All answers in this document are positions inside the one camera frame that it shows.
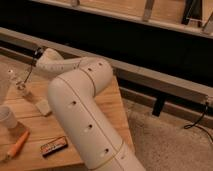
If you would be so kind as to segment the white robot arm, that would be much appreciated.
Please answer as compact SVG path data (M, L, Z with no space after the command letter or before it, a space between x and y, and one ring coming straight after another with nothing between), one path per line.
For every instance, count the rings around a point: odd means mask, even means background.
M146 171L94 100L111 83L108 61L65 59L48 48L36 66L56 74L48 86L49 106L89 171Z

